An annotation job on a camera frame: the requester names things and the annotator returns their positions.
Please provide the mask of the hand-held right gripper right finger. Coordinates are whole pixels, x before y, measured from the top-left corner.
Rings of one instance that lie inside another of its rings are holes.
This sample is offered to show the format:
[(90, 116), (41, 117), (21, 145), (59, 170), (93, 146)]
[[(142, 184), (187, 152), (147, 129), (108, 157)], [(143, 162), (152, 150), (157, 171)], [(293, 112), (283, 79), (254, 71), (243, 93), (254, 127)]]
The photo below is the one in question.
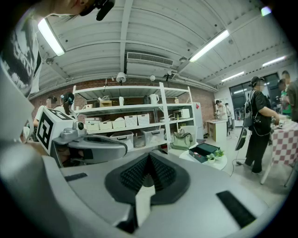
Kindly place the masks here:
[(240, 228), (217, 193), (230, 191), (255, 218), (268, 205), (227, 173), (198, 162), (166, 156), (184, 168), (190, 186), (175, 203), (157, 205), (139, 228), (140, 237), (254, 237), (255, 222)]

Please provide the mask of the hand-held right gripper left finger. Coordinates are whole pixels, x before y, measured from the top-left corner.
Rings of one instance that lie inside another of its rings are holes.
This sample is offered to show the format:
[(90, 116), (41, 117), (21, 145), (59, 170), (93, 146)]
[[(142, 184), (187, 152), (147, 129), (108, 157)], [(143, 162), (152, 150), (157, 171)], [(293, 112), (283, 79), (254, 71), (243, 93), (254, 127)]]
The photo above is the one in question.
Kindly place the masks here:
[(85, 173), (85, 177), (72, 180), (68, 184), (87, 207), (110, 225), (117, 225), (128, 219), (131, 205), (114, 200), (105, 187), (105, 177), (115, 168), (142, 154), (132, 152), (123, 158), (104, 163), (61, 168), (61, 172), (63, 176)]

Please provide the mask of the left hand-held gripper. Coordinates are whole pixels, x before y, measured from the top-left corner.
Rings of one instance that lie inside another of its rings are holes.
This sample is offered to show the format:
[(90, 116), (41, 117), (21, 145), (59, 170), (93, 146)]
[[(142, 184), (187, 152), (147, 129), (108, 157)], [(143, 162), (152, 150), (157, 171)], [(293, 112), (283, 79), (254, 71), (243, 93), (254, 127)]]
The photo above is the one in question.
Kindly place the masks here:
[(36, 137), (45, 152), (63, 167), (58, 147), (68, 144), (71, 157), (82, 163), (103, 163), (122, 158), (125, 143), (101, 135), (87, 135), (84, 124), (55, 109), (43, 108)]

